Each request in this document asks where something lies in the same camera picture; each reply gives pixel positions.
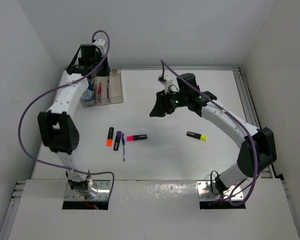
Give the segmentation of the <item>pink highlighter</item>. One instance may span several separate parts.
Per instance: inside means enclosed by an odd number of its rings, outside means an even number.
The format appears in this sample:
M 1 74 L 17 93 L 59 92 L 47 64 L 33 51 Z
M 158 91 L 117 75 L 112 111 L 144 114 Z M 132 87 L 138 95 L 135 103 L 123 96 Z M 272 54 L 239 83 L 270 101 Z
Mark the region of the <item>pink highlighter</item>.
M 148 136 L 146 134 L 139 134 L 139 135 L 129 135 L 126 137 L 127 141 L 139 141 L 139 140 L 146 140 Z

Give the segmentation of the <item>blue tape roll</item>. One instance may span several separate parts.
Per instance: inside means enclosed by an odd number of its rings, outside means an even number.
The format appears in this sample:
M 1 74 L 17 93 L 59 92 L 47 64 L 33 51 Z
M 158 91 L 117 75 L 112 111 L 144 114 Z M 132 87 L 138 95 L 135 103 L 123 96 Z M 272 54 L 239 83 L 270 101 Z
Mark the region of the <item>blue tape roll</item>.
M 95 104 L 94 93 L 88 88 L 82 93 L 80 102 L 85 107 L 90 107 Z
M 88 89 L 89 89 L 90 91 L 94 91 L 94 87 L 95 87 L 95 81 L 92 80 L 92 81 L 90 82 L 89 86 L 88 86 Z

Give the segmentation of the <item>red gel pen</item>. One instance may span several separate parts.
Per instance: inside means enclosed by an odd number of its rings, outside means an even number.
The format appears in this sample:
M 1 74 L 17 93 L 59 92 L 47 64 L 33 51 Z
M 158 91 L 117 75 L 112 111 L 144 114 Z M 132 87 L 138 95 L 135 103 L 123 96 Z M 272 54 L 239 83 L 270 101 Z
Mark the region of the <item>red gel pen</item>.
M 98 99 L 99 103 L 102 101 L 102 99 L 101 99 L 101 97 L 102 97 L 101 93 L 102 93 L 102 86 L 99 85 L 98 88 L 97 88 L 97 99 Z
M 102 99 L 102 83 L 99 82 L 98 84 L 98 100 Z

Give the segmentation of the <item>orange highlighter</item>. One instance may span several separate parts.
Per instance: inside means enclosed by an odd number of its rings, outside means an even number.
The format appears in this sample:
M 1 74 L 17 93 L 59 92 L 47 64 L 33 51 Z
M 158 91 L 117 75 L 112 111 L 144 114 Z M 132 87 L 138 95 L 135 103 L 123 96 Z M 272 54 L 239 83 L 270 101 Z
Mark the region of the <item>orange highlighter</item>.
M 106 146 L 111 147 L 113 144 L 114 127 L 110 127 L 107 134 Z

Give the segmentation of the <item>pink gel pen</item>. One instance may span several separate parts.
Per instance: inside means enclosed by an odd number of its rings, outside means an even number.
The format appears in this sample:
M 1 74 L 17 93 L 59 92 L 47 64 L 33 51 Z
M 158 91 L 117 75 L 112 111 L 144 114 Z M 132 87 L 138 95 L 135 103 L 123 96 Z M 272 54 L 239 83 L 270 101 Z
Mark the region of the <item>pink gel pen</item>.
M 110 76 L 107 77 L 106 92 L 107 92 L 107 99 L 109 99 L 110 98 Z

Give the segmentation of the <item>metal base plate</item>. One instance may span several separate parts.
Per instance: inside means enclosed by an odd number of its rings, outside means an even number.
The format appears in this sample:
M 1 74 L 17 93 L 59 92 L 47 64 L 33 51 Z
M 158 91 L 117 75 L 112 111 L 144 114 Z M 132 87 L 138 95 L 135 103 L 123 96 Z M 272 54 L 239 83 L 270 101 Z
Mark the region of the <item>metal base plate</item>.
M 108 201 L 111 190 L 110 180 L 93 180 L 92 186 L 73 187 L 67 183 L 64 193 L 66 202 L 89 202 Z
M 223 194 L 217 193 L 215 188 L 215 181 L 213 180 L 210 183 L 209 180 L 198 180 L 197 181 L 197 190 L 198 190 L 198 199 L 200 202 L 212 202 L 217 200 L 227 200 L 231 195 L 235 187 L 231 186 L 228 190 L 224 191 Z M 244 193 L 241 186 L 236 188 L 232 193 L 232 201 L 241 201 L 244 199 Z

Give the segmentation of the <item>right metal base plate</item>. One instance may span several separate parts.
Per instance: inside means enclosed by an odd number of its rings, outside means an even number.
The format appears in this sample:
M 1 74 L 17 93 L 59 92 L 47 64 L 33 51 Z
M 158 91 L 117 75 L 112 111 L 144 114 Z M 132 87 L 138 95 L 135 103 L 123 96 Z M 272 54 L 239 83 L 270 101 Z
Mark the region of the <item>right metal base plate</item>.
M 224 191 L 223 194 L 217 193 L 215 188 L 215 181 L 213 180 L 210 183 L 209 180 L 198 180 L 197 181 L 197 190 L 198 190 L 198 199 L 200 202 L 212 202 L 217 200 L 227 200 L 231 195 L 235 187 L 231 186 L 228 190 Z M 232 193 L 232 201 L 241 201 L 244 199 L 244 193 L 241 186 L 236 188 Z

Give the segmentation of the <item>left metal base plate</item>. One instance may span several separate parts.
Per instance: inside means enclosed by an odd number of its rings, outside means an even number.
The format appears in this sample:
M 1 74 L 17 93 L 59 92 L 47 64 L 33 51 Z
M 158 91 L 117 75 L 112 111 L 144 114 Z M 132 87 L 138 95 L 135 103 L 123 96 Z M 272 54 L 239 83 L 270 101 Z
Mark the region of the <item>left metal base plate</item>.
M 108 201 L 111 190 L 110 180 L 93 180 L 92 186 L 73 187 L 67 183 L 64 193 L 66 202 L 89 202 Z

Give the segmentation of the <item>purple highlighter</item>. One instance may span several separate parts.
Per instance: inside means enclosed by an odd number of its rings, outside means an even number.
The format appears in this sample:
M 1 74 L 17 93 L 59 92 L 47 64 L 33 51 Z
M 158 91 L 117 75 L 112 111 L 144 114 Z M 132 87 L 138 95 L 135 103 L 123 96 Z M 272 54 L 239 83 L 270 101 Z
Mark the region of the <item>purple highlighter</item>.
M 114 151 L 118 151 L 119 150 L 121 139 L 122 139 L 122 132 L 121 131 L 117 131 L 116 135 L 115 135 L 115 139 L 114 139 L 114 145 L 113 145 L 113 150 Z

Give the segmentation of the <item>yellow highlighter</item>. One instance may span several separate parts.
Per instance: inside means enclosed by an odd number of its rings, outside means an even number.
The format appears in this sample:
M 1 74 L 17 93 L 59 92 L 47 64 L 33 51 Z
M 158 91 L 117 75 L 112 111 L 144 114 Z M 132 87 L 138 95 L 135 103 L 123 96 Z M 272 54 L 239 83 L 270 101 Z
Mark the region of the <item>yellow highlighter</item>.
M 196 132 L 191 132 L 191 131 L 188 131 L 186 133 L 186 136 L 197 139 L 197 140 L 201 140 L 201 141 L 204 141 L 204 142 L 207 141 L 207 139 L 208 139 L 208 137 L 206 135 L 199 134 L 199 133 L 196 133 Z

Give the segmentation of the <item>clear acrylic organizer tray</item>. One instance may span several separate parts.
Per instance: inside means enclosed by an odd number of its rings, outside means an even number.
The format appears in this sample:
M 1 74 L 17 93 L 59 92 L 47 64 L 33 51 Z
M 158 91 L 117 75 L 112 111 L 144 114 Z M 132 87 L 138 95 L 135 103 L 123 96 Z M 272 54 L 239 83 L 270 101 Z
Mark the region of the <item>clear acrylic organizer tray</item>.
M 92 80 L 94 80 L 94 91 L 93 91 L 94 105 L 88 106 L 88 107 L 114 105 L 114 104 L 121 104 L 124 102 L 123 91 L 122 91 L 121 69 L 120 68 L 111 68 L 110 69 L 109 99 L 107 99 L 107 79 L 108 79 L 108 76 L 95 76 L 92 79 Z M 99 82 L 102 83 L 101 102 L 98 102 Z

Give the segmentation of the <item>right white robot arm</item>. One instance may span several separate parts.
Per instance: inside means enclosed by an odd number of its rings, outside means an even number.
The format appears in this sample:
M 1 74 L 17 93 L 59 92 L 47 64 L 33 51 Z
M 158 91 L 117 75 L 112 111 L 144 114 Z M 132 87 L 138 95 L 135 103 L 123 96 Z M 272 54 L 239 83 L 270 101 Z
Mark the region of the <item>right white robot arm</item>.
M 163 74 L 158 77 L 164 90 L 156 93 L 156 102 L 149 115 L 163 118 L 177 108 L 187 107 L 213 123 L 235 142 L 239 147 L 236 163 L 214 180 L 214 188 L 219 194 L 247 178 L 253 178 L 277 160 L 272 130 L 268 127 L 258 128 L 227 111 L 214 94 L 200 91 L 194 74 L 184 73 L 176 80 L 179 90 L 173 91 L 170 77 Z

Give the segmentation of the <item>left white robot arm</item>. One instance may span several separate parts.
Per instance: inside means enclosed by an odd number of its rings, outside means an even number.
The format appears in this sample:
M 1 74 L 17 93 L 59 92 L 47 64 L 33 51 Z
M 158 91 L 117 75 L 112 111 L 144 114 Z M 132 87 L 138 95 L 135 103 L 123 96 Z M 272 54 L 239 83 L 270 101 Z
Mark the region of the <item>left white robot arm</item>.
M 80 134 L 72 118 L 83 93 L 88 90 L 94 77 L 98 74 L 108 76 L 110 73 L 106 63 L 105 45 L 104 40 L 80 45 L 66 68 L 65 87 L 60 89 L 49 109 L 37 116 L 43 145 L 60 159 L 70 188 L 85 199 L 95 198 L 98 186 L 76 151 Z

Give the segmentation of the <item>blue capped pen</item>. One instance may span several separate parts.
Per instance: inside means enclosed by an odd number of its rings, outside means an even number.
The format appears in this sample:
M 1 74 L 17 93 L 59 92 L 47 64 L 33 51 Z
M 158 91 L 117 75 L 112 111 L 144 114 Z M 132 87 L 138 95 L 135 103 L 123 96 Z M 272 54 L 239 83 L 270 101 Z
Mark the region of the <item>blue capped pen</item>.
M 125 157 L 125 135 L 124 135 L 124 133 L 121 134 L 121 142 L 122 142 L 122 160 L 125 162 L 126 157 Z

